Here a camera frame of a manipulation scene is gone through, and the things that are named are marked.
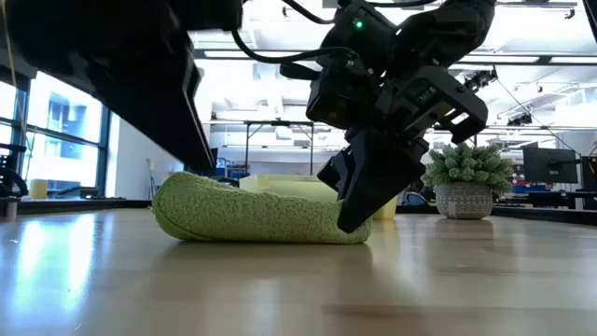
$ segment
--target cable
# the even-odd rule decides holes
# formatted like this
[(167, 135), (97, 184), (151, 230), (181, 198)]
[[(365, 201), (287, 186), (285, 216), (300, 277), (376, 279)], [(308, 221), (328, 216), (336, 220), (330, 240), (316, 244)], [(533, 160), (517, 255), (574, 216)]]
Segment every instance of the cable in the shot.
[(254, 51), (250, 50), (249, 47), (247, 47), (247, 45), (244, 44), (238, 31), (232, 31), (232, 38), (234, 39), (234, 42), (236, 43), (236, 45), (239, 46), (239, 49), (242, 50), (247, 56), (249, 56), (250, 58), (252, 58), (256, 61), (262, 62), (262, 63), (269, 63), (269, 64), (292, 63), (292, 62), (297, 62), (297, 61), (304, 61), (304, 60), (311, 59), (311, 58), (314, 58), (317, 56), (330, 55), (330, 54), (336, 54), (336, 53), (348, 54), (349, 57), (354, 58), (354, 59), (358, 58), (358, 54), (356, 52), (354, 52), (354, 50), (345, 48), (345, 47), (322, 48), (322, 49), (318, 49), (318, 50), (301, 52), (301, 53), (298, 53), (298, 54), (292, 55), (292, 56), (267, 57), (267, 56), (259, 55), (259, 54), (255, 53)]
[(294, 0), (282, 0), (287, 5), (291, 6), (294, 10), (296, 10), (299, 14), (302, 14), (305, 18), (318, 23), (318, 24), (332, 24), (334, 23), (334, 19), (332, 20), (324, 20), (315, 14), (311, 13), (307, 8), (303, 7), (301, 4)]
[(406, 8), (406, 7), (418, 7), (425, 6), (435, 3), (437, 0), (416, 0), (416, 1), (401, 1), (397, 3), (376, 3), (370, 2), (369, 4), (379, 8)]
[(544, 127), (549, 133), (551, 133), (551, 135), (553, 135), (553, 137), (555, 137), (556, 139), (558, 139), (564, 146), (572, 149), (579, 157), (582, 157), (582, 155), (575, 150), (574, 148), (570, 147), (568, 144), (566, 144), (556, 133), (554, 133), (552, 130), (549, 129), (549, 127), (547, 127), (546, 125), (544, 125), (541, 121), (539, 121), (539, 119), (537, 117), (535, 117), (533, 115), (533, 113), (531, 113), (531, 110), (528, 109), (526, 106), (524, 106), (521, 101), (519, 101), (514, 94), (512, 94), (512, 92), (510, 92), (510, 90), (507, 89), (506, 85), (504, 85), (504, 83), (502, 83), (502, 81), (498, 78), (497, 82), (502, 86), (502, 88), (504, 88), (504, 90), (507, 92), (507, 94), (512, 97), (512, 99), (516, 102), (516, 104), (518, 104), (526, 113), (529, 114), (529, 116), (531, 116), (531, 118), (533, 118), (534, 121), (536, 121), (536, 123), (538, 123), (539, 125), (541, 125), (541, 127)]

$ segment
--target potted plant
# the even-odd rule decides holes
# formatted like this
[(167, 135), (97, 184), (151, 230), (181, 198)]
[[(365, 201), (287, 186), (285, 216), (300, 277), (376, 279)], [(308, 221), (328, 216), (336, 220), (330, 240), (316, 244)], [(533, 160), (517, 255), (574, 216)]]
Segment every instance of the potted plant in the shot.
[(439, 213), (454, 219), (481, 219), (492, 212), (493, 196), (512, 190), (512, 161), (502, 159), (499, 147), (447, 146), (431, 150), (423, 182), (436, 189)]

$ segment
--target succulent plant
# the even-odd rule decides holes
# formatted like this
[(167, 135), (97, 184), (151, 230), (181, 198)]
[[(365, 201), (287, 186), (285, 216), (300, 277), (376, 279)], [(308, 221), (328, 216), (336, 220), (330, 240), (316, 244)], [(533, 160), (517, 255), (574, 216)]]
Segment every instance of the succulent plant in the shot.
[(460, 144), (447, 146), (443, 153), (431, 150), (433, 163), (427, 165), (422, 180), (427, 186), (440, 186), (452, 182), (472, 182), (488, 186), (492, 192), (504, 194), (512, 190), (507, 180), (512, 177), (512, 161), (500, 157), (497, 146), (469, 147)]

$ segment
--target window frame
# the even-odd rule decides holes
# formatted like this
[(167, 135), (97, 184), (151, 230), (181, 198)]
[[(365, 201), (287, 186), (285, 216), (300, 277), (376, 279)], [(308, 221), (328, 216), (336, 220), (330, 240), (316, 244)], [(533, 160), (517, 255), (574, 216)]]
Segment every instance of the window frame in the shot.
[[(5, 82), (6, 84), (14, 87), (12, 80), (10, 80), (7, 76), (2, 76), (7, 71), (3, 65), (0, 65), (0, 81)], [(79, 144), (83, 146), (92, 146), (97, 147), (98, 149), (98, 160), (96, 165), (96, 177), (95, 177), (95, 188), (98, 189), (100, 196), (105, 196), (105, 179), (106, 179), (106, 166), (107, 166), (107, 155), (108, 155), (108, 139), (109, 139), (109, 130), (110, 130), (110, 110), (102, 104), (102, 115), (101, 115), (101, 129), (100, 129), (100, 140), (98, 142), (89, 141), (82, 137), (70, 135), (67, 133), (56, 132), (52, 131), (48, 128), (37, 127), (26, 123), (26, 120), (29, 116), (29, 100), (31, 97), (31, 81), (34, 78), (29, 78), (22, 74), (18, 75), (18, 82), (17, 88), (15, 93), (15, 108), (13, 113), (13, 118), (2, 118), (0, 117), (0, 123), (8, 125), (12, 128), (12, 136), (10, 140), (11, 145), (23, 146), (27, 147), (27, 140), (26, 134), (31, 133), (38, 133), (50, 136), (52, 138), (58, 140), (69, 141), (74, 144)], [(19, 112), (19, 106), (22, 108), (22, 116)], [(25, 120), (25, 133), (23, 133), (21, 129), (22, 119)], [(23, 168), (24, 168), (24, 160), (25, 160), (25, 153), (19, 152), (17, 159), (16, 159), (16, 171), (19, 175), (22, 176)]]

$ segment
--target metal frame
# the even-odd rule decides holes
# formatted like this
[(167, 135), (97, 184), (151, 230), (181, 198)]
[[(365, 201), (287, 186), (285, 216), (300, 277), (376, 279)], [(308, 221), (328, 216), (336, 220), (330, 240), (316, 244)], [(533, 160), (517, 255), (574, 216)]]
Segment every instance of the metal frame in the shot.
[(105, 196), (105, 180), (107, 176), (108, 165), (108, 143), (110, 138), (110, 125), (112, 123), (112, 112), (106, 107), (102, 107), (102, 129), (100, 130), (100, 143), (97, 147), (97, 174), (95, 176), (95, 188), (99, 194)]
[(83, 145), (83, 146), (98, 147), (100, 145), (100, 143), (89, 141), (89, 140), (83, 139), (78, 136), (70, 135), (67, 133), (56, 132), (56, 131), (49, 130), (47, 128), (41, 128), (41, 127), (29, 125), (29, 124), (27, 124), (27, 132), (43, 134), (43, 135), (51, 136), (51, 137), (59, 139), (59, 140), (64, 140), (64, 141), (72, 142), (74, 144)]
[[(15, 96), (15, 109), (13, 113), (13, 120), (9, 122), (12, 125), (12, 138), (10, 143), (13, 145), (24, 146), (26, 143), (26, 131), (23, 133), (21, 129), (21, 114), (19, 113), (19, 106), (22, 110), (22, 117), (27, 120), (27, 112), (29, 111), (29, 93), (31, 91), (31, 80), (27, 80), (25, 85), (25, 91), (21, 91), (17, 88), (17, 94)], [(23, 161), (25, 159), (25, 152), (17, 154), (15, 171), (22, 175)]]
[[(274, 127), (276, 127), (276, 126), (288, 127), (288, 126), (296, 125), (311, 140), (311, 169), (310, 169), (310, 172), (311, 172), (311, 175), (313, 175), (313, 139), (314, 139), (314, 135), (315, 135), (314, 122), (312, 122), (312, 121), (283, 121), (283, 120), (270, 120), (270, 121), (247, 120), (244, 122), (244, 124), (246, 125), (246, 142), (245, 142), (245, 149), (244, 149), (244, 173), (245, 174), (247, 174), (247, 175), (249, 174), (249, 139), (251, 139), (251, 137), (253, 135), (255, 135), (255, 133), (259, 132), (259, 130), (261, 130), (261, 128), (264, 125), (270, 125), (270, 126), (274, 126)], [(251, 125), (259, 125), (259, 127), (257, 127), (257, 129), (251, 133), (251, 131), (250, 131)], [(301, 126), (311, 127), (311, 136), (309, 136)]]

